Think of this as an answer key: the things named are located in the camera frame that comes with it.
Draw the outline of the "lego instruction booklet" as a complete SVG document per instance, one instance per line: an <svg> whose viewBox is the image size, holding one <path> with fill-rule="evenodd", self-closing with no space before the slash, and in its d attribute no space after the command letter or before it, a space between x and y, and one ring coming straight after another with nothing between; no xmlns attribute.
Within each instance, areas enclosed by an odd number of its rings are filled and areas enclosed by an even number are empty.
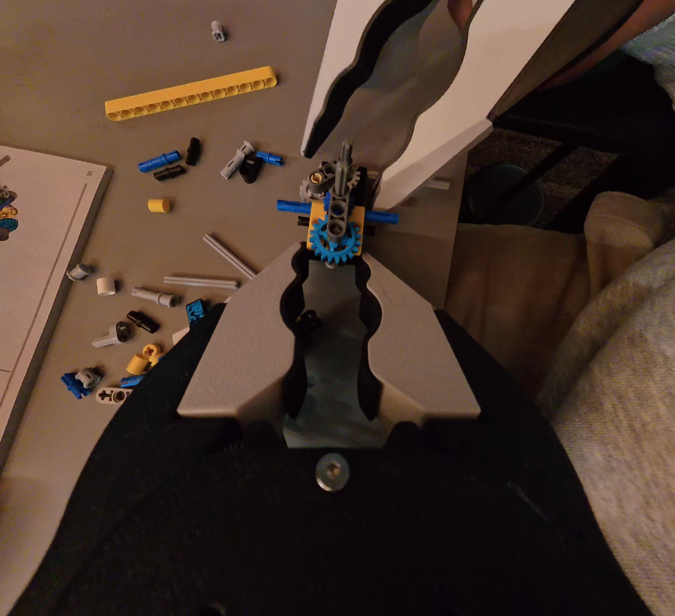
<svg viewBox="0 0 675 616"><path fill-rule="evenodd" d="M1 147L1 467L112 170Z"/></svg>

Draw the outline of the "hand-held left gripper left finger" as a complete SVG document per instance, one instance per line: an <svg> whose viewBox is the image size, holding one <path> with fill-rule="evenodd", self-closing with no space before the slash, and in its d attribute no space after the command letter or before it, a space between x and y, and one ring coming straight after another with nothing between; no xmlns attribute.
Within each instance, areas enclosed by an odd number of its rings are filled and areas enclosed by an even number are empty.
<svg viewBox="0 0 675 616"><path fill-rule="evenodd" d="M306 243L295 243L233 294L178 406L181 416L297 417L307 393L297 320L308 263Z"/></svg>

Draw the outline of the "lego assembly with blue gear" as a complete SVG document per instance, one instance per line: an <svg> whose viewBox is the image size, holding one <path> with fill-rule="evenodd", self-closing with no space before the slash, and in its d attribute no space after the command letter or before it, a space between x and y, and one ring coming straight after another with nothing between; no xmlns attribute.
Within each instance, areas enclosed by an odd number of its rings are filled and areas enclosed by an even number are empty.
<svg viewBox="0 0 675 616"><path fill-rule="evenodd" d="M364 236L376 224L396 225L396 213L367 206L368 176L355 165L352 144L343 142L336 160L322 162L300 186L300 200L278 199L279 212L307 225L307 249L327 266L346 264L362 253Z"/></svg>

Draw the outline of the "grey and black lego connector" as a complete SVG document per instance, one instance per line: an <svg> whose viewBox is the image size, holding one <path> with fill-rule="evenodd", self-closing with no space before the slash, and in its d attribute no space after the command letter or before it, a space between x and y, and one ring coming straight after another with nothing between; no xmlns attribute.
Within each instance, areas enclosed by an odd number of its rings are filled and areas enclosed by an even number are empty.
<svg viewBox="0 0 675 616"><path fill-rule="evenodd" d="M112 345L120 345L130 341L131 336L131 325L126 321L119 321L109 327L109 331L106 335L92 341L92 346L96 349L100 349Z"/></svg>

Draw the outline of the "long grey lego pin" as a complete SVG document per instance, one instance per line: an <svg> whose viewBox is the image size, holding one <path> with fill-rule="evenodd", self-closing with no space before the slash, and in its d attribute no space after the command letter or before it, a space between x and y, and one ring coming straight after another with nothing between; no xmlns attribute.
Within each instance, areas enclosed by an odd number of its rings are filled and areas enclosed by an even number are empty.
<svg viewBox="0 0 675 616"><path fill-rule="evenodd" d="M181 304L181 297L174 293L153 291L143 287L132 287L130 294L140 300L150 301L158 306L177 308Z"/></svg>

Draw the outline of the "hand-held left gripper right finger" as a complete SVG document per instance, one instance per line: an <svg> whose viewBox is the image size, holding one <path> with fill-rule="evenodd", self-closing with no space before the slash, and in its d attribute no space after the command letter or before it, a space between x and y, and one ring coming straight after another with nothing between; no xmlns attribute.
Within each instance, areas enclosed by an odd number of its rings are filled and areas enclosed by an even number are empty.
<svg viewBox="0 0 675 616"><path fill-rule="evenodd" d="M369 253L358 261L366 328L359 406L383 424L476 419L481 413L433 306Z"/></svg>

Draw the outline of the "person's right hand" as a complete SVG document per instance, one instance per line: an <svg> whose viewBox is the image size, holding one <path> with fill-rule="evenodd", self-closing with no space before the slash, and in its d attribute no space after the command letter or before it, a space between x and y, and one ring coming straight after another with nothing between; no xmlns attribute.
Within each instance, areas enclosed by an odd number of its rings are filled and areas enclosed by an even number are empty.
<svg viewBox="0 0 675 616"><path fill-rule="evenodd" d="M580 62L558 73L547 86L567 83L603 61L628 41L640 36L674 13L674 0L643 0L628 20L607 41Z"/></svg>

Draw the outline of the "long yellow lego beam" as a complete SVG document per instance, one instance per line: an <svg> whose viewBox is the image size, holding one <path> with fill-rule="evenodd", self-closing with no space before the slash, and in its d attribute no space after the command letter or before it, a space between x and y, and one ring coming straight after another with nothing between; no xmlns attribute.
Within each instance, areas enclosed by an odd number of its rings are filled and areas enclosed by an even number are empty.
<svg viewBox="0 0 675 616"><path fill-rule="evenodd" d="M270 66L262 66L201 81L108 100L105 115L113 122L163 113L227 97L275 87L277 77Z"/></svg>

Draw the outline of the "beige blanket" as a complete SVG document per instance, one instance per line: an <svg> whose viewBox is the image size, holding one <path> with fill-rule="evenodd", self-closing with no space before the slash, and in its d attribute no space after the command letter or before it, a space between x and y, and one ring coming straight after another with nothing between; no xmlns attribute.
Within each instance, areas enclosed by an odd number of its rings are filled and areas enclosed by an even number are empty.
<svg viewBox="0 0 675 616"><path fill-rule="evenodd" d="M581 311L664 225L656 204L619 192L593 200L580 234L459 224L444 310L534 398Z"/></svg>

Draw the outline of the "grey lego axle pin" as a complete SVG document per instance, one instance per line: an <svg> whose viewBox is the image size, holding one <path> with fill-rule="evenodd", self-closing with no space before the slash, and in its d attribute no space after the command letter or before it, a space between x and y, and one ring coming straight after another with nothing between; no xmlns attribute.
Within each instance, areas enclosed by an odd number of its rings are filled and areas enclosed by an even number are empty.
<svg viewBox="0 0 675 616"><path fill-rule="evenodd" d="M229 179L232 177L232 175L234 175L239 170L245 159L254 152L255 149L253 145L248 141L244 141L242 146L237 148L235 156L233 156L232 159L221 170L221 176L224 179Z"/></svg>

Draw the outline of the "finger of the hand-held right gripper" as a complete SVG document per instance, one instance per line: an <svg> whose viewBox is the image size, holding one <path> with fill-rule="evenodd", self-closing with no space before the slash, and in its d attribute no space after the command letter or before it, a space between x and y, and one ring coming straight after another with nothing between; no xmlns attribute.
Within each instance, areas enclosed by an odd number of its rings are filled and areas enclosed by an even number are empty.
<svg viewBox="0 0 675 616"><path fill-rule="evenodd" d="M384 170L376 208L399 205L476 146L500 114L596 50L643 1L477 0L462 36L459 70Z"/></svg>
<svg viewBox="0 0 675 616"><path fill-rule="evenodd" d="M434 1L337 0L303 134L304 157L313 158L329 139L393 34Z"/></svg>

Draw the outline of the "black furniture frame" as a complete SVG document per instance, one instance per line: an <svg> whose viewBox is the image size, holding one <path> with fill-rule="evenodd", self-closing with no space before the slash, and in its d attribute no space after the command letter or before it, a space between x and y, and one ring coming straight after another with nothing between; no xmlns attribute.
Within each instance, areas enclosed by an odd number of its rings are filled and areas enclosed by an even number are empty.
<svg viewBox="0 0 675 616"><path fill-rule="evenodd" d="M652 199L674 187L674 109L649 65L624 57L553 88L534 91L494 126L617 158L582 195L617 191Z"/></svg>

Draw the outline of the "grey fleece blanket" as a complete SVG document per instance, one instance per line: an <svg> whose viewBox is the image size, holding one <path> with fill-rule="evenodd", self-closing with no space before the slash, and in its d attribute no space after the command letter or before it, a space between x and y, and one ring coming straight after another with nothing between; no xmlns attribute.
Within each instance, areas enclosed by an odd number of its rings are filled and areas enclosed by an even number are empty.
<svg viewBox="0 0 675 616"><path fill-rule="evenodd" d="M538 396L654 615L674 614L674 241L579 313Z"/></svg>

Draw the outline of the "dark round bin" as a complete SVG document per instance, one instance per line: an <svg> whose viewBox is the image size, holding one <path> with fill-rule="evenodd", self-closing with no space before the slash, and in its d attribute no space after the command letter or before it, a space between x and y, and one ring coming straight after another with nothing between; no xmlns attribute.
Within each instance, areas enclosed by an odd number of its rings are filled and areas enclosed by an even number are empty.
<svg viewBox="0 0 675 616"><path fill-rule="evenodd" d="M467 178L458 220L462 224L535 226L544 208L544 190L524 168L491 164Z"/></svg>

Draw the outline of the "pale ribbed cloth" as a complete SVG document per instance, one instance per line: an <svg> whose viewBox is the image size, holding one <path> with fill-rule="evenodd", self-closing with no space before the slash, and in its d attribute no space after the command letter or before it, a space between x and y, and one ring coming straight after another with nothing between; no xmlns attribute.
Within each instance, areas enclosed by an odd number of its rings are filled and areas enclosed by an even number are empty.
<svg viewBox="0 0 675 616"><path fill-rule="evenodd" d="M621 51L654 68L662 86L674 86L674 14L631 39Z"/></svg>

